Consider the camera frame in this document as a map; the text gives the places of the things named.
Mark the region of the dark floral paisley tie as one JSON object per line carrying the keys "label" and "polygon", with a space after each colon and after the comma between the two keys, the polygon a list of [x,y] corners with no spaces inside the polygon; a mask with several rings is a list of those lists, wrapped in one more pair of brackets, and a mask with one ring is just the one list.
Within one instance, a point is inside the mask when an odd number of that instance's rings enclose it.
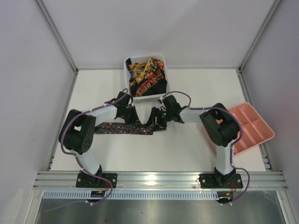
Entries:
{"label": "dark floral paisley tie", "polygon": [[132,135],[153,135],[154,132],[165,131],[166,127],[158,125],[145,125],[135,123],[127,125],[118,122],[103,122],[94,129],[94,134],[132,134]]}

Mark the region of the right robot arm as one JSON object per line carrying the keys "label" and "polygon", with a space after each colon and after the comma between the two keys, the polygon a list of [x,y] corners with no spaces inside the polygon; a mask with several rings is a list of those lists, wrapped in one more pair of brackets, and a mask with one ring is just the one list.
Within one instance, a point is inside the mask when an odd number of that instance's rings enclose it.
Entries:
{"label": "right robot arm", "polygon": [[239,121],[221,103],[207,108],[181,106],[173,95],[161,98],[163,106],[151,109],[146,127],[155,131],[167,128],[167,123],[202,124],[210,140],[216,145],[216,166],[213,173],[202,173],[199,182],[203,189],[228,188],[236,175],[233,165],[233,146],[242,133]]}

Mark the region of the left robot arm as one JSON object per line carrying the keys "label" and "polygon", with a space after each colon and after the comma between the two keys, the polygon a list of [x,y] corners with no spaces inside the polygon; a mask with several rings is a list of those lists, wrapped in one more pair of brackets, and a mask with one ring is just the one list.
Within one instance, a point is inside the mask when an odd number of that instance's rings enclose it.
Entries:
{"label": "left robot arm", "polygon": [[70,110],[58,137],[62,152],[74,156],[83,173],[98,180],[104,180],[104,177],[101,165],[91,151],[96,126],[116,118],[123,119],[128,126],[139,121],[133,97],[127,89],[102,106],[83,112]]}

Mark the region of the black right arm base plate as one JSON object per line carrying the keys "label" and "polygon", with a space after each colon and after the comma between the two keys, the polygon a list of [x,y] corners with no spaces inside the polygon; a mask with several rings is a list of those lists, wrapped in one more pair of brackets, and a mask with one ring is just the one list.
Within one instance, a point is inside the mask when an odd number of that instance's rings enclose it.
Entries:
{"label": "black right arm base plate", "polygon": [[216,173],[202,173],[199,175],[199,182],[203,189],[243,188],[240,174],[221,175]]}

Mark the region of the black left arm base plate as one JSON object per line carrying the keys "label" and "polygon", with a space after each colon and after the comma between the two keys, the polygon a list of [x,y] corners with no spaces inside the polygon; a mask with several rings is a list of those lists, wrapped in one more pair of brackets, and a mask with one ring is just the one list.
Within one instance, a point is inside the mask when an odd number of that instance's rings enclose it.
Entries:
{"label": "black left arm base plate", "polygon": [[[113,188],[117,184],[117,173],[103,173],[103,178],[112,183]],[[79,172],[76,181],[76,188],[106,188],[107,184],[98,178],[92,177],[84,172]]]}

